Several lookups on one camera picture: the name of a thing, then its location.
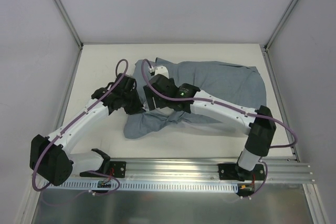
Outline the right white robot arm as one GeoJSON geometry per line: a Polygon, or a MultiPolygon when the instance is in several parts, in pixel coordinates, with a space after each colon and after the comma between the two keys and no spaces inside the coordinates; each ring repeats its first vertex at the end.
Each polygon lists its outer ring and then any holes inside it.
{"type": "Polygon", "coordinates": [[[276,131],[268,107],[262,105],[254,109],[238,106],[188,83],[178,87],[173,79],[162,74],[157,74],[147,81],[143,90],[150,110],[169,108],[206,116],[245,134],[247,141],[244,149],[234,170],[229,172],[232,179],[252,179],[256,164],[268,155],[276,131]]]}

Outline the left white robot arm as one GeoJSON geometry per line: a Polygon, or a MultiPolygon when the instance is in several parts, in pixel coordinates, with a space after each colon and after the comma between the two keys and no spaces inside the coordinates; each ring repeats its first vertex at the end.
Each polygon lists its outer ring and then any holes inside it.
{"type": "Polygon", "coordinates": [[[36,135],[31,142],[29,166],[33,179],[40,175],[50,184],[59,186],[72,174],[110,174],[110,156],[93,148],[86,153],[72,153],[81,138],[99,121],[123,109],[127,115],[142,113],[143,105],[137,92],[136,79],[118,74],[115,82],[98,88],[86,106],[67,124],[47,136],[36,135]]]}

